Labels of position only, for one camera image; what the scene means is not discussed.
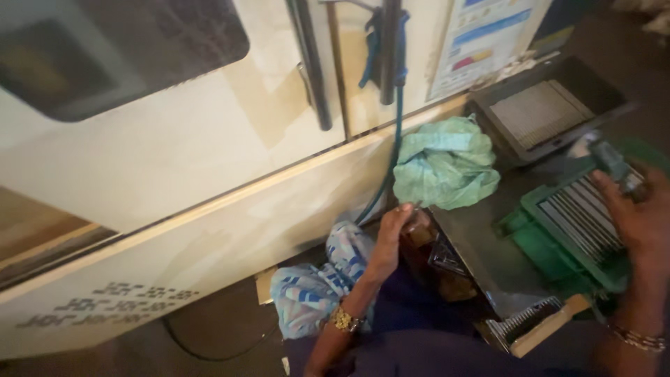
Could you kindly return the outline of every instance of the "hand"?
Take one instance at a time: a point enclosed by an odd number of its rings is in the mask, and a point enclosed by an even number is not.
[[[619,191],[605,173],[596,170],[591,177],[605,198],[614,224],[628,256],[641,274],[670,278],[670,182],[656,168],[646,168],[646,201],[633,203]]]
[[[385,281],[398,268],[398,245],[400,233],[403,226],[410,220],[414,213],[414,206],[411,203],[405,203],[387,212],[381,218],[381,226],[377,235],[377,244],[370,257],[365,273],[367,277],[376,281]],[[421,211],[416,221],[426,222],[427,216]],[[416,224],[408,224],[409,230]]]

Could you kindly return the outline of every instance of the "black wire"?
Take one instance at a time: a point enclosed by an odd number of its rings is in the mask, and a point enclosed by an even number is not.
[[[267,339],[269,339],[275,333],[275,331],[277,331],[277,328],[279,327],[279,322],[277,322],[277,324],[272,328],[272,330],[270,330],[270,332],[265,337],[262,337],[261,340],[257,341],[256,343],[252,344],[249,348],[244,349],[241,352],[238,352],[238,353],[233,354],[231,356],[227,356],[225,358],[210,358],[208,356],[198,355],[195,352],[188,349],[188,347],[186,347],[186,345],[184,343],[182,343],[182,341],[179,340],[177,335],[174,333],[174,330],[172,329],[172,326],[170,325],[170,321],[168,321],[168,318],[163,317],[163,318],[161,318],[161,320],[163,321],[163,326],[165,327],[165,330],[167,331],[167,334],[170,336],[170,338],[172,338],[172,341],[174,341],[179,346],[179,348],[182,349],[182,351],[184,351],[187,354],[191,355],[192,357],[194,357],[198,360],[202,360],[204,362],[227,362],[227,361],[231,361],[233,359],[237,359],[240,356],[244,356],[244,355],[248,354],[249,352],[253,351],[254,349],[256,349],[259,345],[265,343],[265,341]]]

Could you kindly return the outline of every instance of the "blue patterned cloth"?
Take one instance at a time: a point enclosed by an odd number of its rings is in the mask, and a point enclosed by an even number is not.
[[[328,263],[280,268],[272,276],[270,295],[279,314],[284,339],[316,335],[354,283],[363,275],[374,241],[350,221],[333,225],[326,242]],[[370,331],[370,306],[363,331]]]

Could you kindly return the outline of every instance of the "cable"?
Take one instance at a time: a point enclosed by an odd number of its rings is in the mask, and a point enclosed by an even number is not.
[[[377,204],[381,198],[381,195],[386,190],[386,187],[389,185],[391,178],[393,177],[393,168],[395,167],[396,163],[398,163],[398,153],[400,152],[400,144],[402,142],[403,132],[403,87],[396,87],[396,92],[398,98],[396,104],[397,114],[395,118],[395,139],[393,140],[393,150],[391,151],[391,161],[389,162],[389,168],[386,171],[386,176],[384,177],[379,190],[377,190],[375,197],[370,203],[368,203],[363,212],[360,213],[356,219],[356,224],[360,224],[361,221],[363,221],[363,219],[370,213],[370,211],[373,210],[373,207]]]
[[[179,340],[179,338],[177,338],[177,335],[174,333],[174,330],[172,329],[172,326],[170,325],[170,321],[168,321],[167,317],[161,318],[161,321],[163,321],[163,326],[165,327],[165,330],[167,331],[167,334],[170,336],[172,341],[174,341],[179,346],[179,348],[182,349],[182,351],[184,351],[187,354],[191,355],[192,357],[194,357],[198,360],[202,360],[204,362],[227,362],[227,361],[231,361],[233,359],[237,359],[240,356],[244,356],[244,355],[248,354],[249,352],[253,351],[254,349],[256,349],[261,344],[265,343],[265,341],[267,339],[269,339],[275,333],[275,331],[277,331],[277,328],[279,327],[279,322],[277,322],[277,324],[272,328],[272,330],[270,330],[270,332],[266,336],[262,337],[261,340],[257,341],[256,343],[252,344],[247,349],[244,349],[244,350],[242,350],[242,351],[240,351],[236,354],[227,356],[225,358],[210,358],[208,356],[198,355],[195,352],[191,351],[188,347],[186,347],[186,345],[184,343],[182,343],[182,341]]]
[[[369,25],[373,25],[375,30],[368,36],[368,62],[363,72],[363,78],[359,82],[359,86],[363,88],[368,82],[372,69],[373,69],[373,56],[378,52],[378,46],[381,45],[379,39],[379,30],[381,30],[379,23],[379,13],[375,12],[373,18],[366,24],[366,30]],[[389,162],[389,168],[386,171],[386,176],[377,190],[375,197],[367,207],[360,213],[356,219],[356,224],[359,225],[363,219],[373,210],[381,195],[386,190],[386,187],[391,182],[393,178],[393,169],[398,163],[398,155],[400,153],[400,145],[402,144],[402,133],[403,133],[403,87],[405,86],[405,78],[407,77],[407,65],[405,63],[405,57],[407,54],[407,35],[405,33],[405,24],[409,19],[409,14],[403,10],[402,16],[398,20],[398,29],[397,29],[397,50],[396,56],[394,57],[396,63],[396,72],[395,72],[395,87],[396,87],[396,97],[397,102],[395,104],[395,138],[393,139],[393,149],[391,150],[391,161]]]

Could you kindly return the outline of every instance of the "chart poster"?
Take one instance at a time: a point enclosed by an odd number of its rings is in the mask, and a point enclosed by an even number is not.
[[[537,0],[456,0],[428,99],[448,97],[504,67]]]

